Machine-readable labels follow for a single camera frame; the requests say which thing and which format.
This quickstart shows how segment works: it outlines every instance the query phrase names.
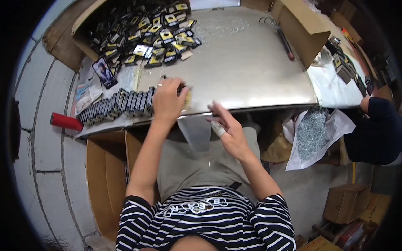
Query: red cylinder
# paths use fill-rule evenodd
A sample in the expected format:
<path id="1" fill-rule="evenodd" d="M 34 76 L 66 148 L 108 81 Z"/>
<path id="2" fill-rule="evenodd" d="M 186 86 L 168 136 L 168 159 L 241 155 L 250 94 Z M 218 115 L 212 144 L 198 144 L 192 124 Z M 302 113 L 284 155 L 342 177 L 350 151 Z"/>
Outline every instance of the red cylinder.
<path id="1" fill-rule="evenodd" d="M 82 131 L 82 128 L 84 127 L 78 119 L 64 116 L 55 112 L 51 114 L 50 125 L 77 131 Z"/>

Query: cardboard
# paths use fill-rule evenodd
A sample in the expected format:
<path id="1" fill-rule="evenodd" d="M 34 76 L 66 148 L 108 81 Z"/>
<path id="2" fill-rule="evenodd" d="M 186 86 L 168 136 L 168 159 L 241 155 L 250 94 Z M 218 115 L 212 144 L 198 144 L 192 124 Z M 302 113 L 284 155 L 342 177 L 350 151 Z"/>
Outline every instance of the cardboard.
<path id="1" fill-rule="evenodd" d="M 366 210 L 370 200 L 370 186 L 345 184 L 329 189 L 322 217 L 338 224 L 349 224 Z"/>
<path id="2" fill-rule="evenodd" d="M 356 7 L 351 4 L 348 0 L 343 1 L 342 6 L 339 9 L 339 13 L 342 14 L 350 22 L 353 18 L 353 15 L 357 11 Z"/>
<path id="3" fill-rule="evenodd" d="M 185 12 L 187 14 L 191 14 L 190 1 L 182 0 L 181 2 L 187 3 L 187 6 L 189 8 Z M 77 18 L 72 26 L 71 34 L 74 43 L 93 61 L 97 61 L 99 59 L 99 55 L 96 54 L 96 52 L 89 47 L 90 42 L 86 36 L 88 32 L 88 26 L 92 22 L 97 22 L 98 17 L 102 16 L 103 12 L 110 12 L 110 9 L 113 6 L 115 6 L 114 1 L 97 0 Z"/>
<path id="4" fill-rule="evenodd" d="M 342 249 L 324 237 L 318 236 L 297 251 L 342 251 Z"/>
<path id="5" fill-rule="evenodd" d="M 385 194 L 374 194 L 361 220 L 380 224 L 387 213 L 392 197 Z"/>
<path id="6" fill-rule="evenodd" d="M 331 34 L 328 27 L 300 0 L 276 0 L 271 15 L 304 67 L 309 68 Z"/>
<path id="7" fill-rule="evenodd" d="M 361 39 L 360 35 L 357 33 L 355 28 L 353 28 L 353 26 L 348 22 L 348 20 L 344 16 L 342 16 L 341 13 L 336 11 L 332 12 L 330 19 L 339 28 L 345 28 L 355 43 L 358 43 L 360 45 L 363 43 L 363 40 Z"/>
<path id="8" fill-rule="evenodd" d="M 117 237 L 125 198 L 124 163 L 127 160 L 132 168 L 140 149 L 141 143 L 127 131 L 97 134 L 87 141 L 86 177 L 90 202 L 99 231 L 112 241 Z"/>

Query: stainless steel table surface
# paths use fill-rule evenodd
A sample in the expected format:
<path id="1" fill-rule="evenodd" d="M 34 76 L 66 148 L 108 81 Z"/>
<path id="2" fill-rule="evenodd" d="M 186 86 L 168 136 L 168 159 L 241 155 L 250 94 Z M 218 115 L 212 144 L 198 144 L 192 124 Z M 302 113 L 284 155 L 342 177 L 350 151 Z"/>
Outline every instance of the stainless steel table surface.
<path id="1" fill-rule="evenodd" d="M 297 55 L 290 61 L 268 23 L 259 24 L 264 12 L 245 7 L 193 11 L 194 37 L 203 45 L 193 56 L 171 66 L 144 69 L 138 91 L 157 86 L 160 76 L 180 77 L 193 87 L 190 109 L 183 113 L 208 112 L 212 100 L 230 110 L 260 110 L 317 103 L 310 79 Z M 149 118 L 128 118 L 85 126 L 76 138 L 149 123 Z"/>

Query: black and white striped shirt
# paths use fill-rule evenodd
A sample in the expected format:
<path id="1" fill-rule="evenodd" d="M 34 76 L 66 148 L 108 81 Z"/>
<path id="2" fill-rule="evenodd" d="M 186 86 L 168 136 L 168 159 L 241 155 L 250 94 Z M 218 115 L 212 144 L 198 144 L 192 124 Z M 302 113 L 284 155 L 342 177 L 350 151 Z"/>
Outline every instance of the black and white striped shirt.
<path id="1" fill-rule="evenodd" d="M 289 209 L 280 195 L 253 205 L 234 189 L 203 186 L 179 190 L 152 207 L 140 197 L 128 196 L 116 250 L 165 251 L 188 235 L 197 235 L 220 251 L 296 249 Z"/>

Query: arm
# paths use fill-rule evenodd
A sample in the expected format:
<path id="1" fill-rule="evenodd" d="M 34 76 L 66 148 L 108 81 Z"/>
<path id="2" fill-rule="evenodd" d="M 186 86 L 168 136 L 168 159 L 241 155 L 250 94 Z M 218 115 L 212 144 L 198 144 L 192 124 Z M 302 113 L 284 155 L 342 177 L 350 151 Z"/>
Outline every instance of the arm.
<path id="1" fill-rule="evenodd" d="M 188 88 L 177 96 L 177 88 L 182 83 L 180 78 L 162 79 L 153 98 L 154 120 L 131 171 L 126 196 L 135 195 L 143 198 L 150 205 L 154 201 L 154 185 L 162 144 L 170 129 L 180 116 Z"/>
<path id="2" fill-rule="evenodd" d="M 216 120 L 224 127 L 226 132 L 220 136 L 222 144 L 231 156 L 240 161 L 257 198 L 263 200 L 274 194 L 283 196 L 276 182 L 262 166 L 261 161 L 249 149 L 241 124 L 227 109 L 216 102 L 209 109 L 220 117 L 207 118 L 207 120 Z"/>

